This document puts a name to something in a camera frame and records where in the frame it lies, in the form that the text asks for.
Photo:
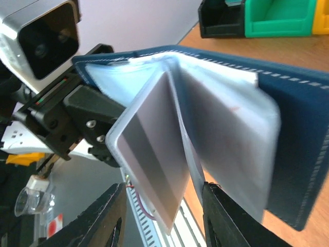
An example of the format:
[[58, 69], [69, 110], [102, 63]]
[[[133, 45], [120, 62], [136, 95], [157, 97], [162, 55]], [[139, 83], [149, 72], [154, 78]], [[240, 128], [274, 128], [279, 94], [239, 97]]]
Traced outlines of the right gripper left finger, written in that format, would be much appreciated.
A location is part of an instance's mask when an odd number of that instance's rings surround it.
[[126, 184], [113, 184], [85, 211], [39, 246], [123, 246]]

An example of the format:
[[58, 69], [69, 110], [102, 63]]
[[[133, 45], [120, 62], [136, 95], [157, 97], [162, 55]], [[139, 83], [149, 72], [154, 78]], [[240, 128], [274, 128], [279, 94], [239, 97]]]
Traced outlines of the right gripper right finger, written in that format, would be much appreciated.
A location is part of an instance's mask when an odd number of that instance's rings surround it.
[[290, 246], [246, 213], [219, 185], [204, 182], [202, 199], [207, 246]]

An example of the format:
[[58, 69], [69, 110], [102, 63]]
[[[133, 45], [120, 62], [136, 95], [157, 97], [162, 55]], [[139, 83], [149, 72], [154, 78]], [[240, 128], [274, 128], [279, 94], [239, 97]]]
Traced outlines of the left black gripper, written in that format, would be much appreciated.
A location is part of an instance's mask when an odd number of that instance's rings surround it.
[[83, 141], [88, 143], [89, 156], [119, 168], [105, 137], [124, 110], [121, 104], [86, 85], [71, 66], [25, 103], [13, 118], [67, 161]]

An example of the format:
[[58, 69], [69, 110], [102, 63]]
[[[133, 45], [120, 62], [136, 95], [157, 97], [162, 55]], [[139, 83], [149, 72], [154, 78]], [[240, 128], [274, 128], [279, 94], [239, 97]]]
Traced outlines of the grey striped credit card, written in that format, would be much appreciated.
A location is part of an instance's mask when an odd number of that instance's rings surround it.
[[156, 72], [106, 135], [160, 228], [169, 234], [189, 180], [170, 76]]

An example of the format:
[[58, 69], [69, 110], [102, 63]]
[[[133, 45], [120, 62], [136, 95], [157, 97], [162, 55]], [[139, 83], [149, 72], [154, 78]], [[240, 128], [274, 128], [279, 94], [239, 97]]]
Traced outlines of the blue card holder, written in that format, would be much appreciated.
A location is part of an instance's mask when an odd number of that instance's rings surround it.
[[106, 65], [168, 53], [257, 73], [260, 89], [278, 103], [282, 119], [267, 208], [303, 230], [328, 172], [328, 73], [179, 45], [76, 56], [72, 63], [87, 84], [95, 85], [85, 69], [89, 63]]

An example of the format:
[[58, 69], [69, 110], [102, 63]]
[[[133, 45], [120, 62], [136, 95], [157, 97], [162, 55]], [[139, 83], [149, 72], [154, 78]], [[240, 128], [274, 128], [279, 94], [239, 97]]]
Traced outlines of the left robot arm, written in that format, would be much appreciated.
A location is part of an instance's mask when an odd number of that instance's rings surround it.
[[[87, 81], [74, 63], [42, 91], [12, 114], [27, 134], [21, 153], [44, 152], [69, 160], [69, 154], [85, 140], [89, 153], [112, 161], [105, 134], [124, 107], [103, 95]], [[126, 216], [126, 187], [114, 184], [70, 224], [37, 246], [121, 246]]]

